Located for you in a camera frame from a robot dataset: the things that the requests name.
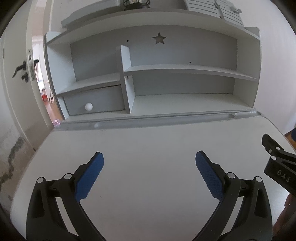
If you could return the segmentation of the grey white desk hutch shelf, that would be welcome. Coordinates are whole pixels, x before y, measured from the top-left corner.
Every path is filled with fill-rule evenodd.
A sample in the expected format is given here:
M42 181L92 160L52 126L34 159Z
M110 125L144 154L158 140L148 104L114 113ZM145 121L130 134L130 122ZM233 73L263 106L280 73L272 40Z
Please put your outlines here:
M257 27L187 10L185 1L105 1L45 35L62 128L248 118L261 72ZM69 115L64 96L120 85L125 109Z

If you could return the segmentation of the grey drawer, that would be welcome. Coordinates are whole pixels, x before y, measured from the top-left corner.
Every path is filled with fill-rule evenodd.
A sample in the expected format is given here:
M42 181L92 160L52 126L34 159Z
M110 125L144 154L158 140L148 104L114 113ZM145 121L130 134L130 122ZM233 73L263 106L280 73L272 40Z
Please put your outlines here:
M102 113L125 109L121 86L98 88L69 94L63 97L69 115ZM85 110L86 103L93 104L92 111Z

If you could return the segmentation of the white door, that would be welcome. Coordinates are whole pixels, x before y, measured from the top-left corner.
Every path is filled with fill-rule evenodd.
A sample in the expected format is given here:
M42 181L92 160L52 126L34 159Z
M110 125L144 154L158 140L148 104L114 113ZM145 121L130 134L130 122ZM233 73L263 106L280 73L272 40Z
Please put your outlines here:
M1 49L4 90L16 127L30 147L37 150L53 129L36 80L33 55L33 26L36 1L22 1L4 31ZM13 78L15 69L27 63L29 82L21 79L24 71Z

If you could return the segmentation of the white round drawer knob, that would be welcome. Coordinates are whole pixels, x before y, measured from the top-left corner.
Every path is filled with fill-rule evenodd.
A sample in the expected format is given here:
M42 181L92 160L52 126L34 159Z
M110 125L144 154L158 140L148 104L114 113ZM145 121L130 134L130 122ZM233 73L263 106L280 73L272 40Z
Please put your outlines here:
M93 110L93 104L88 102L85 104L85 110L86 111L92 111Z

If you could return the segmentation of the white louvered cabinet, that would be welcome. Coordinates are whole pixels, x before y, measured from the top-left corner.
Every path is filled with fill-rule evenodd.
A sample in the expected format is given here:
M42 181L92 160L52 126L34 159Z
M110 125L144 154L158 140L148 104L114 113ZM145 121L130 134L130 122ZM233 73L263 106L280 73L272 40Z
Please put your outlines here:
M185 0L187 10L203 13L226 20L233 24L244 26L241 20L241 9L230 1L225 0Z

